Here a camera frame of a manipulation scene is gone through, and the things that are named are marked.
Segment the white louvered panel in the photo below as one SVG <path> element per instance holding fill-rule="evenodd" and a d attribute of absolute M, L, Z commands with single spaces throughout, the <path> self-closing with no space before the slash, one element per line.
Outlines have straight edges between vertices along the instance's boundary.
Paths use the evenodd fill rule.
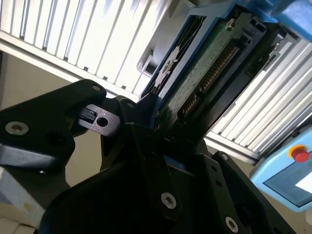
<path fill-rule="evenodd" d="M 67 8 L 68 0 L 57 1 L 57 5 L 54 12 L 54 20 L 52 21 L 51 32 L 47 45 L 47 52 L 55 55 L 58 48 L 59 38 L 61 35 L 63 23 L 65 21 L 65 15 Z"/>
<path fill-rule="evenodd" d="M 283 102 L 290 101 L 294 95 L 298 95 L 298 90 L 306 85 L 311 77 L 302 77 L 307 68 L 304 66 L 297 70 L 295 64 L 301 64 L 302 60 L 305 59 L 310 52 L 311 51 L 304 49 L 299 54 L 298 59 L 295 59 L 289 64 L 276 78 L 271 76 L 273 82 L 263 93 L 262 97 L 259 98 L 255 105 L 249 110 L 249 113 L 252 113 L 253 116 L 247 115 L 249 119 L 248 121 L 245 119 L 245 121 L 248 123 L 248 128 L 243 128 L 239 135 L 237 137 L 235 136 L 236 143 L 249 145 L 250 139 L 261 131 L 263 120 L 266 122 L 270 121 L 274 118 L 276 112 L 281 110 L 280 108 L 285 108 L 282 105 Z M 296 71 L 296 73 L 293 76 L 289 76 L 289 74 L 294 71 Z"/>
<path fill-rule="evenodd" d="M 146 76 L 145 74 L 142 74 L 139 80 L 137 81 L 137 84 L 133 93 L 139 96 L 145 89 L 150 79 L 151 79 L 150 77 Z"/>
<path fill-rule="evenodd" d="M 0 29 L 10 33 L 11 22 L 13 16 L 14 0 L 3 0 L 1 9 L 1 25 Z"/>
<path fill-rule="evenodd" d="M 19 38 L 23 19 L 24 0 L 15 0 L 12 23 L 12 35 Z"/>
<path fill-rule="evenodd" d="M 68 10 L 64 22 L 64 27 L 62 29 L 58 50 L 57 50 L 57 57 L 60 59 L 64 59 L 66 48 L 69 42 L 69 37 L 72 32 L 74 26 L 74 20 L 77 13 L 79 1 L 78 0 L 70 0 L 68 5 Z"/>
<path fill-rule="evenodd" d="M 302 49 L 303 48 L 301 47 L 297 47 L 297 50 L 293 50 L 292 53 L 294 53 L 294 56 L 296 57 L 300 55 Z M 239 136 L 240 132 L 243 131 L 245 126 L 250 122 L 251 118 L 253 118 L 257 112 L 257 109 L 261 108 L 267 100 L 267 98 L 264 97 L 270 97 L 273 94 L 276 86 L 278 86 L 279 83 L 282 84 L 284 80 L 282 74 L 289 70 L 287 66 L 287 63 L 283 63 L 278 67 L 278 69 L 275 69 L 272 76 L 269 77 L 266 77 L 267 73 L 263 71 L 252 82 L 252 85 L 248 88 L 248 90 L 250 90 L 250 95 L 245 95 L 241 98 L 239 103 L 237 103 L 237 108 L 239 109 L 232 111 L 234 117 L 231 119 L 231 123 L 227 122 L 225 129 L 222 131 L 221 135 L 223 137 L 226 137 L 229 140 L 233 140 Z"/>
<path fill-rule="evenodd" d="M 87 67 L 91 74 L 96 74 L 101 58 L 103 56 L 104 50 L 106 48 L 109 36 L 114 30 L 114 23 L 116 23 L 119 13 L 122 9 L 122 0 L 107 0 L 105 7 L 103 9 L 103 17 L 98 19 L 97 26 L 102 30 L 97 30 L 95 32 L 95 37 L 93 38 L 92 56 L 89 58 Z"/>
<path fill-rule="evenodd" d="M 81 51 L 81 54 L 78 59 L 78 64 L 77 66 L 83 69 L 84 67 L 89 68 L 89 66 L 92 63 L 96 63 L 96 61 L 93 60 L 93 53 L 97 50 L 96 45 L 98 43 L 95 43 L 100 40 L 101 38 L 101 31 L 102 31 L 102 25 L 105 24 L 105 21 L 102 22 L 102 19 L 104 19 L 105 13 L 105 7 L 110 8 L 111 1 L 106 1 L 106 0 L 98 0 L 95 6 L 94 13 L 92 15 L 91 21 L 90 21 L 90 26 L 87 31 L 86 39 Z"/>
<path fill-rule="evenodd" d="M 73 42 L 70 45 L 68 62 L 76 65 L 79 58 L 80 50 L 83 45 L 89 21 L 94 9 L 94 0 L 82 0 L 79 5 L 78 14 L 76 14 L 77 27 L 73 34 Z"/>
<path fill-rule="evenodd" d="M 82 77 L 96 75 L 111 92 L 137 100 L 149 80 L 137 71 L 137 62 L 171 1 L 5 0 L 0 35 L 55 68 L 68 69 L 73 76 L 83 69 Z M 55 68 L 49 70 L 61 74 Z"/>
<path fill-rule="evenodd" d="M 129 79 L 129 77 L 139 78 L 139 76 L 141 75 L 136 68 L 137 61 L 139 61 L 145 48 L 150 42 L 154 33 L 155 26 L 159 24 L 158 19 L 161 17 L 159 14 L 163 14 L 161 8 L 165 7 L 165 4 L 169 4 L 169 2 L 156 0 L 151 3 L 144 18 L 144 21 L 142 22 L 142 25 L 138 30 L 136 38 L 131 48 L 129 49 L 129 53 L 127 54 L 124 64 L 117 77 L 116 85 L 118 85 L 119 87 L 123 85 L 126 87 L 126 90 L 130 92 L 132 92 L 136 88 L 135 85 L 137 82 L 135 82 L 135 79 Z"/>
<path fill-rule="evenodd" d="M 259 135 L 268 127 L 271 129 L 273 126 L 270 123 L 274 119 L 285 116 L 309 94 L 312 90 L 312 67 L 310 64 L 303 65 L 293 76 L 285 79 L 284 82 L 287 82 L 287 85 L 277 88 L 271 98 L 267 99 L 263 108 L 258 111 L 250 123 L 250 129 L 242 132 L 236 140 L 237 143 L 248 145 L 253 149 L 257 144 L 254 136 Z"/>
<path fill-rule="evenodd" d="M 24 41 L 33 44 L 35 41 L 39 12 L 40 12 L 41 0 L 26 0 L 25 8 L 28 9 L 26 31 Z"/>
<path fill-rule="evenodd" d="M 101 63 L 99 65 L 99 69 L 97 72 L 98 77 L 107 77 L 108 81 L 111 83 L 115 82 L 114 72 L 119 66 L 118 62 L 116 61 L 117 58 L 120 57 L 119 53 L 125 48 L 125 43 L 127 40 L 129 40 L 129 37 L 127 36 L 127 30 L 133 27 L 131 25 L 131 16 L 130 16 L 130 9 L 133 1 L 131 0 L 125 0 L 123 7 L 121 9 L 120 15 L 117 19 L 115 28 L 112 32 L 111 38 L 108 41 L 108 45 L 106 48 L 105 53 L 103 54 L 103 58 L 101 60 Z"/>
<path fill-rule="evenodd" d="M 214 144 L 224 146 L 230 141 L 233 148 L 229 151 L 245 147 L 260 157 L 311 116 L 312 44 L 304 40 L 289 42 L 280 54 L 216 123 L 213 132 L 218 138 L 208 137 Z"/>
<path fill-rule="evenodd" d="M 43 42 L 47 31 L 50 10 L 52 9 L 51 6 L 54 1 L 55 0 L 44 0 L 41 5 L 41 14 L 39 16 L 37 36 L 35 40 L 35 46 L 40 49 L 43 48 Z"/>

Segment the screw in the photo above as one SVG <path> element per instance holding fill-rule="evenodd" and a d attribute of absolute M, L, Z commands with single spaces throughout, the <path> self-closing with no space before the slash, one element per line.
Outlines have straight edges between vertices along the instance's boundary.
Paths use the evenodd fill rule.
<path fill-rule="evenodd" d="M 221 157 L 226 161 L 229 160 L 229 157 L 226 154 L 221 154 Z"/>
<path fill-rule="evenodd" d="M 231 217 L 225 217 L 225 223 L 232 233 L 238 233 L 238 225 Z"/>
<path fill-rule="evenodd" d="M 5 126 L 5 130 L 9 134 L 16 135 L 16 136 L 22 136 L 22 135 L 25 135 L 26 133 L 28 133 L 29 128 L 25 123 L 14 121 L 14 122 L 9 122 Z"/>
<path fill-rule="evenodd" d="M 131 108 L 134 108 L 134 105 L 130 102 L 127 102 L 127 105 L 130 106 Z"/>
<path fill-rule="evenodd" d="M 235 20 L 230 19 L 229 22 L 225 25 L 225 29 L 231 31 L 235 27 Z"/>
<path fill-rule="evenodd" d="M 170 210 L 176 207 L 176 199 L 171 193 L 163 193 L 161 195 L 161 202 Z"/>
<path fill-rule="evenodd" d="M 96 85 L 93 85 L 92 88 L 93 88 L 94 90 L 96 90 L 96 91 L 100 91 L 100 90 L 101 90 L 101 88 L 98 87 L 98 86 L 96 86 Z"/>

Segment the control panel screen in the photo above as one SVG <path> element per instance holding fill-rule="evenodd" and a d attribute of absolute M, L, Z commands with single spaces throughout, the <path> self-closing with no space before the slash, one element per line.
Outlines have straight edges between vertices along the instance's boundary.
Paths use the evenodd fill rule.
<path fill-rule="evenodd" d="M 306 162 L 293 164 L 272 176 L 264 182 L 266 186 L 280 194 L 297 207 L 302 207 L 312 202 L 312 194 L 296 186 L 312 171 L 312 158 Z"/>

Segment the blue plastic part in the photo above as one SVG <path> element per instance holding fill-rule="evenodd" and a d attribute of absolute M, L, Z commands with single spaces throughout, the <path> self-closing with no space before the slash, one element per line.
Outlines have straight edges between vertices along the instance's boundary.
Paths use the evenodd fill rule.
<path fill-rule="evenodd" d="M 183 73 L 188 68 L 188 65 L 193 60 L 194 56 L 212 31 L 217 21 L 219 19 L 225 19 L 235 5 L 240 5 L 247 8 L 263 22 L 281 22 L 283 25 L 296 32 L 306 40 L 312 41 L 312 17 L 310 17 L 312 16 L 312 4 L 309 2 L 309 0 L 234 0 L 230 2 L 210 4 L 209 6 L 205 7 L 194 7 L 190 11 L 189 17 L 184 22 L 184 26 L 180 30 L 177 39 L 183 32 L 183 29 L 186 26 L 190 16 L 206 16 L 206 19 L 204 20 L 201 29 L 194 38 L 190 47 L 184 54 L 182 60 L 175 67 L 165 86 L 160 91 L 153 116 L 156 116 L 162 105 L 165 103 L 168 97 L 170 97 L 172 91 L 180 81 Z M 163 67 L 170 53 L 174 50 L 176 40 L 172 44 L 161 64 L 154 72 L 150 82 L 141 94 L 141 98 L 148 94 L 149 88 L 154 84 L 158 72 Z M 154 121 L 152 121 L 151 127 L 155 127 Z"/>
<path fill-rule="evenodd" d="M 264 22 L 280 22 L 312 42 L 312 2 L 309 0 L 252 0 L 242 5 Z"/>
<path fill-rule="evenodd" d="M 251 181 L 254 183 L 254 185 L 260 189 L 261 191 L 265 192 L 266 194 L 270 195 L 280 203 L 287 206 L 289 209 L 293 210 L 294 212 L 302 212 L 306 209 L 312 208 L 312 201 L 308 202 L 307 204 L 304 204 L 300 207 L 296 206 L 294 204 L 294 201 L 290 201 L 289 199 L 286 199 L 288 197 L 287 195 L 290 193 L 294 193 L 293 188 L 296 190 L 300 189 L 298 187 L 293 188 L 291 186 L 289 187 L 289 190 L 282 191 L 280 193 L 276 192 L 273 188 L 273 186 L 270 186 L 268 181 L 272 180 L 275 175 L 277 175 L 279 172 L 283 171 L 285 174 L 285 171 L 287 169 L 290 169 L 291 165 L 294 165 L 295 160 L 288 156 L 288 151 L 291 147 L 296 145 L 304 145 L 307 147 L 307 152 L 312 152 L 312 128 L 309 128 L 304 133 L 296 137 L 294 140 L 292 140 L 290 143 L 276 151 L 274 154 L 272 154 L 269 158 L 267 158 L 255 171 L 255 173 L 251 176 Z M 312 158 L 310 157 L 309 161 L 307 163 L 303 163 L 302 166 L 304 167 L 304 175 L 300 175 L 294 170 L 290 169 L 287 172 L 290 172 L 290 176 L 296 176 L 299 178 L 299 180 L 302 180 L 307 173 L 312 172 Z"/>
<path fill-rule="evenodd" d="M 183 29 L 187 24 L 187 21 L 189 20 L 190 16 L 206 16 L 199 32 L 197 33 L 196 37 L 194 38 L 193 42 L 191 43 L 190 47 L 188 48 L 187 52 L 184 54 L 182 60 L 179 62 L 179 64 L 175 67 L 173 70 L 170 78 L 166 82 L 166 85 L 163 87 L 161 92 L 158 95 L 158 99 L 156 102 L 156 108 L 154 111 L 153 116 L 156 116 L 158 110 L 161 108 L 161 106 L 164 104 L 164 102 L 167 100 L 167 97 L 170 95 L 172 90 L 174 90 L 175 86 L 179 82 L 180 78 L 183 76 L 183 72 L 187 69 L 190 62 L 193 60 L 194 56 L 197 54 L 198 50 L 200 49 L 201 45 L 204 43 L 207 36 L 210 34 L 211 30 L 214 28 L 215 24 L 217 23 L 218 19 L 222 18 L 225 19 L 229 13 L 232 11 L 234 6 L 236 5 L 236 1 L 232 2 L 222 2 L 218 4 L 211 4 L 206 7 L 194 7 L 190 13 L 189 17 L 184 22 L 184 25 L 182 29 L 180 30 L 176 40 L 179 38 L 180 34 L 183 33 Z M 165 61 L 167 60 L 167 57 L 170 55 L 170 53 L 174 50 L 174 45 L 176 43 L 176 40 L 172 44 L 171 48 L 169 49 L 168 53 L 166 54 L 164 60 L 161 62 L 161 64 L 158 66 L 156 71 L 154 72 L 154 75 L 152 76 L 150 82 L 148 83 L 147 87 L 143 91 L 141 97 L 144 97 L 147 94 L 148 88 L 153 85 L 155 79 L 157 78 L 158 72 L 164 65 Z"/>

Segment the black metal bracket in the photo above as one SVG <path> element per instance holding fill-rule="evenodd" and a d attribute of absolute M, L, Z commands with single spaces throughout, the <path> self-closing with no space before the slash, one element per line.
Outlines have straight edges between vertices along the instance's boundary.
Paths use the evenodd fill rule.
<path fill-rule="evenodd" d="M 82 108 L 100 104 L 105 97 L 103 87 L 84 79 L 2 110 L 0 165 L 39 171 L 63 168 L 75 149 L 73 122 Z"/>

